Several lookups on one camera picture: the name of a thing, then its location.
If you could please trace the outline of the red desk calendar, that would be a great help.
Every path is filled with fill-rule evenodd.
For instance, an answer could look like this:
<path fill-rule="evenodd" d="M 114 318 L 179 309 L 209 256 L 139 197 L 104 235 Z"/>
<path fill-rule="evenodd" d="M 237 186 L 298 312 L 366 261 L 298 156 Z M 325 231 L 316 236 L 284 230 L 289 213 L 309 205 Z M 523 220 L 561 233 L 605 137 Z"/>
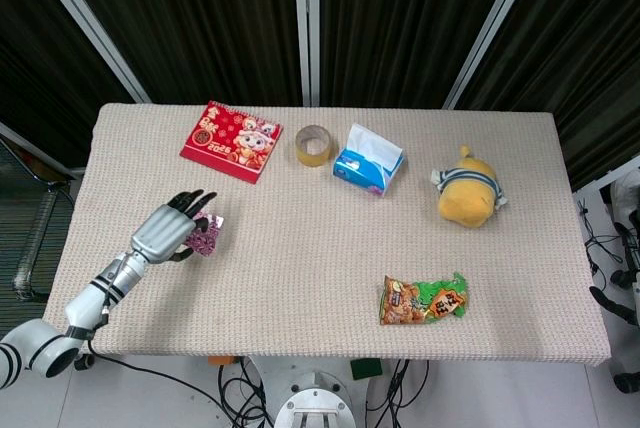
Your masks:
<path fill-rule="evenodd" d="M 209 101 L 180 156 L 256 184 L 283 126 L 217 101 Z"/>

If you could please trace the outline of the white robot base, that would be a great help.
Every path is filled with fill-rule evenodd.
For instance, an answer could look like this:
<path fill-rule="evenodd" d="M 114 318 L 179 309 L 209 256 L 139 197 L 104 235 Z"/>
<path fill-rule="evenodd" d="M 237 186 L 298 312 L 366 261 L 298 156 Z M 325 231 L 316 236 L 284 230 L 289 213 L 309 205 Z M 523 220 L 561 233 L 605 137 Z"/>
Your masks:
<path fill-rule="evenodd" d="M 354 381 L 351 360 L 252 355 L 272 428 L 365 428 L 375 377 Z"/>

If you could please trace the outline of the yellow plush toy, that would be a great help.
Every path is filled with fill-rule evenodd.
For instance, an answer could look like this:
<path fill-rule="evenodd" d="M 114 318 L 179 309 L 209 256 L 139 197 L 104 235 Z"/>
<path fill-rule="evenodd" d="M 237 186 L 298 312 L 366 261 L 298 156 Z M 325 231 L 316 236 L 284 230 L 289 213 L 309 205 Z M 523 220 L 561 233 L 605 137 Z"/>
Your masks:
<path fill-rule="evenodd" d="M 494 168 L 467 145 L 453 168 L 433 170 L 430 181 L 439 192 L 440 216 L 467 228 L 479 228 L 508 202 Z"/>

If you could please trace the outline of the grey metal frame bar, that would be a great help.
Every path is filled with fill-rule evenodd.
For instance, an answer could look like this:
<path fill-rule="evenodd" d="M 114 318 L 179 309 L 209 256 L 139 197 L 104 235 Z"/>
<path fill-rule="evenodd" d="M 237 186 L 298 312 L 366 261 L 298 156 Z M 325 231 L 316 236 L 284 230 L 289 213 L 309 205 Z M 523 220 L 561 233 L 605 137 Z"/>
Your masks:
<path fill-rule="evenodd" d="M 9 139 L 11 142 L 29 152 L 31 155 L 34 155 L 40 161 L 44 162 L 46 165 L 55 169 L 61 174 L 69 176 L 73 179 L 81 179 L 84 176 L 84 167 L 68 168 L 64 166 L 62 163 L 49 156 L 43 150 L 35 146 L 33 143 L 29 142 L 26 138 L 22 137 L 2 122 L 0 122 L 0 135 Z"/>
<path fill-rule="evenodd" d="M 600 178 L 597 178 L 597 179 L 587 183 L 583 187 L 581 187 L 578 190 L 576 190 L 573 193 L 573 195 L 574 196 L 583 196 L 583 195 L 588 195 L 589 193 L 592 193 L 592 192 L 595 192 L 595 191 L 599 191 L 601 188 L 611 184 L 612 182 L 616 181 L 620 177 L 626 175 L 628 172 L 630 172 L 630 171 L 632 171 L 633 169 L 636 169 L 636 168 L 640 168 L 640 154 L 638 154 L 637 156 L 633 157 L 629 161 L 623 163 L 619 167 L 617 167 L 617 168 L 615 168 L 613 170 L 610 170 L 609 172 L 607 172 L 606 174 L 604 174 Z"/>

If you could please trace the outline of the orange green snack bag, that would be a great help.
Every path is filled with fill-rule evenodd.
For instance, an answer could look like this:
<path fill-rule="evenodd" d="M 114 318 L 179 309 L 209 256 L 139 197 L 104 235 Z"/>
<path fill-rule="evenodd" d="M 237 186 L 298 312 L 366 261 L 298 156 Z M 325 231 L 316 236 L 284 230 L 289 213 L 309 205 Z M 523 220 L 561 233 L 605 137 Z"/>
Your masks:
<path fill-rule="evenodd" d="M 461 318 L 468 305 L 466 279 L 455 272 L 449 280 L 403 282 L 386 276 L 380 300 L 381 325 L 422 325 L 448 316 Z"/>

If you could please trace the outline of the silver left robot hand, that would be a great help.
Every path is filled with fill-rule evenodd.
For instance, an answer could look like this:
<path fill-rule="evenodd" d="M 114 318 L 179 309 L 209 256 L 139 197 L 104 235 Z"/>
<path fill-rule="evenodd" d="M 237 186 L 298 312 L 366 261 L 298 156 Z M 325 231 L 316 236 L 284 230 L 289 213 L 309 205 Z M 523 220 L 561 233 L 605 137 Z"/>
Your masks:
<path fill-rule="evenodd" d="M 181 192 L 157 208 L 136 230 L 131 238 L 134 252 L 140 253 L 150 264 L 182 262 L 194 253 L 187 247 L 181 251 L 193 233 L 206 233 L 209 221 L 206 217 L 195 219 L 216 192 L 204 193 L 202 189 Z"/>

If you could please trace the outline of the black mesh chair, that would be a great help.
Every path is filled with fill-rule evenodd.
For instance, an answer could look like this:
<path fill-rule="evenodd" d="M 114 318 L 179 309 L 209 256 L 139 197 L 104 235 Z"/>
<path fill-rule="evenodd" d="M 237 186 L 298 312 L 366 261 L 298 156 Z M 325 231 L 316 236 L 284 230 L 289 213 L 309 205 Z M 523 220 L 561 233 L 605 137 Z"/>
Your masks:
<path fill-rule="evenodd" d="M 71 179 L 0 135 L 0 288 L 48 301 L 73 210 Z"/>

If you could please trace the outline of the brown tape roll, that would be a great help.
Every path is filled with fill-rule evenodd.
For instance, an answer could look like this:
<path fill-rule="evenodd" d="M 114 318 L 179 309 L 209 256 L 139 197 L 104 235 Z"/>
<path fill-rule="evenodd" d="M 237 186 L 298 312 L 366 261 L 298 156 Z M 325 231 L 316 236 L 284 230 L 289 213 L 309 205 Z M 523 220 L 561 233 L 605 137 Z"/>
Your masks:
<path fill-rule="evenodd" d="M 322 126 L 308 125 L 296 133 L 296 158 L 306 167 L 324 165 L 329 160 L 331 150 L 331 135 Z"/>

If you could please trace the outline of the black equipment foot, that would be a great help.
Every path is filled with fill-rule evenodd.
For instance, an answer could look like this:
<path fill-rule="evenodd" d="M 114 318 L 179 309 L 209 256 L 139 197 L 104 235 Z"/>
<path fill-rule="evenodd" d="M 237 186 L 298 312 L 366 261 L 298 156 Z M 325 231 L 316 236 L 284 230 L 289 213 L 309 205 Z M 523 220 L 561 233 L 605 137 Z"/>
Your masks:
<path fill-rule="evenodd" d="M 613 376 L 613 381 L 616 388 L 624 394 L 640 392 L 640 371 L 616 374 Z"/>

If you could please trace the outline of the grey metal partition post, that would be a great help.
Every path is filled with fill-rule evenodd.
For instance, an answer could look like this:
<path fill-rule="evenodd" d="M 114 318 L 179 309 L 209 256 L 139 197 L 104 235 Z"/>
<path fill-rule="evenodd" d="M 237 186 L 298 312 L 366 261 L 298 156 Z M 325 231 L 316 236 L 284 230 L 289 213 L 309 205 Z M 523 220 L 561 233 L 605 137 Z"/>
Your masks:
<path fill-rule="evenodd" d="M 86 0 L 59 0 L 113 75 L 136 103 L 151 103 L 151 97 L 109 36 Z"/>
<path fill-rule="evenodd" d="M 319 107 L 321 98 L 321 0 L 296 0 L 303 105 Z"/>
<path fill-rule="evenodd" d="M 470 51 L 443 103 L 443 110 L 453 110 L 473 78 L 516 0 L 494 0 Z"/>

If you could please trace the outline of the green block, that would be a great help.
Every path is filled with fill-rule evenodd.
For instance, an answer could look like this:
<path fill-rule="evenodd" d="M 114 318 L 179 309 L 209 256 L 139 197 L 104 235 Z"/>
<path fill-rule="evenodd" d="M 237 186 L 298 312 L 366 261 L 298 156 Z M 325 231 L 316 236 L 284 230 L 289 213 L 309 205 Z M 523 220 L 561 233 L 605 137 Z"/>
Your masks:
<path fill-rule="evenodd" d="M 379 358 L 359 358 L 350 361 L 354 381 L 368 379 L 383 374 L 382 362 Z"/>

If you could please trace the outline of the beige woven tablecloth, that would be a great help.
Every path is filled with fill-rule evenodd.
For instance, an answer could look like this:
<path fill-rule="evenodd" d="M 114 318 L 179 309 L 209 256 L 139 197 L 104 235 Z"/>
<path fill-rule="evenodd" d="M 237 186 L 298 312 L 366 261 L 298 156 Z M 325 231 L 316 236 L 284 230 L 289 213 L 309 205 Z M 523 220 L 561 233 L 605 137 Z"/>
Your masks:
<path fill-rule="evenodd" d="M 256 184 L 180 156 L 199 105 L 103 106 L 46 307 L 65 305 L 161 204 L 216 192 L 215 253 L 150 268 L 94 345 L 105 353 L 518 360 L 597 365 L 610 345 L 553 117 L 548 113 L 257 107 L 283 126 Z M 297 131 L 343 144 L 361 124 L 404 150 L 384 196 L 308 168 Z M 479 228 L 442 218 L 433 170 L 459 148 L 495 170 L 508 202 Z M 386 276 L 467 281 L 461 317 L 381 325 Z"/>

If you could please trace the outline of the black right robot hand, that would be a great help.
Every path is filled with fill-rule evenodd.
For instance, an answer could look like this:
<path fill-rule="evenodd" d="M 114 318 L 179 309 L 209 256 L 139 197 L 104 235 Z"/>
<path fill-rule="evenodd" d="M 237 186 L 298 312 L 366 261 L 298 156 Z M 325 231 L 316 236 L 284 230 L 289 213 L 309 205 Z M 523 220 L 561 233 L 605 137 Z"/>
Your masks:
<path fill-rule="evenodd" d="M 615 271 L 611 275 L 610 281 L 620 288 L 631 289 L 635 307 L 629 308 L 614 302 L 595 286 L 590 288 L 590 292 L 604 310 L 618 316 L 630 325 L 640 327 L 640 213 L 638 210 L 629 215 L 629 221 L 635 229 L 635 234 L 632 234 L 623 224 L 614 223 L 616 231 L 622 238 L 628 269 Z"/>

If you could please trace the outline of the dark curtain panel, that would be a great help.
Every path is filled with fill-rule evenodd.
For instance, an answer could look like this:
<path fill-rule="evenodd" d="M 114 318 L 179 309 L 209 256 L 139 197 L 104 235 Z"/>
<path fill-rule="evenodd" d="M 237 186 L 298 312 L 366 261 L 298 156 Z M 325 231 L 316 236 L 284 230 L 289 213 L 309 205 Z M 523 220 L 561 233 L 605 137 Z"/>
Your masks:
<path fill-rule="evenodd" d="M 131 100 L 59 0 L 0 0 L 0 123 L 77 168 L 100 108 Z"/>
<path fill-rule="evenodd" d="M 573 189 L 640 155 L 640 0 L 515 0 L 456 107 L 552 114 Z"/>
<path fill-rule="evenodd" d="M 302 103 L 295 0 L 86 2 L 155 103 Z"/>
<path fill-rule="evenodd" d="M 320 0 L 324 106 L 439 109 L 495 0 Z"/>

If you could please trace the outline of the blue tissue pack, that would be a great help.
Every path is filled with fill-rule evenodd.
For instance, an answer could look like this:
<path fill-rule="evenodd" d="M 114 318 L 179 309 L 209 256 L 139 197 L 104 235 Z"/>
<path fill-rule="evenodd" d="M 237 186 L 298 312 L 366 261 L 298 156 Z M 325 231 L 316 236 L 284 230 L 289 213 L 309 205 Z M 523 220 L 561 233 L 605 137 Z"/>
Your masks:
<path fill-rule="evenodd" d="M 333 175 L 377 196 L 384 196 L 405 160 L 404 150 L 354 123 L 346 146 L 333 164 Z"/>

